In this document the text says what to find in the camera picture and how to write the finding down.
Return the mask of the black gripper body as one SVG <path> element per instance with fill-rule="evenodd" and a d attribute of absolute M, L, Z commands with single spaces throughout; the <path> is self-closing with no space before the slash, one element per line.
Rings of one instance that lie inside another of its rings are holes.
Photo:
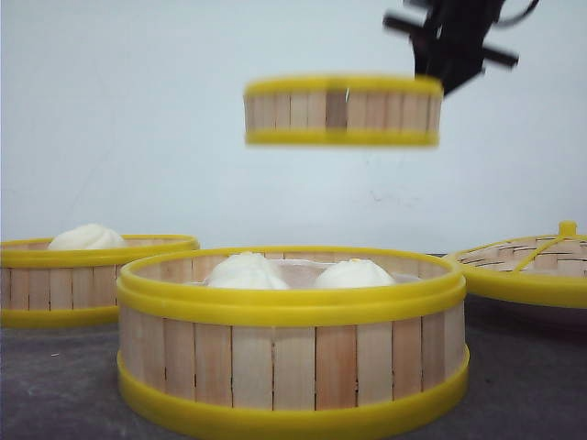
<path fill-rule="evenodd" d="M 387 12 L 382 25 L 409 37 L 415 75 L 438 80 L 444 95 L 482 74 L 486 61 L 505 68 L 517 65 L 518 55 L 484 44 L 490 29 L 502 24 L 502 1 L 411 1 L 409 4 L 426 11 L 423 23 Z"/>

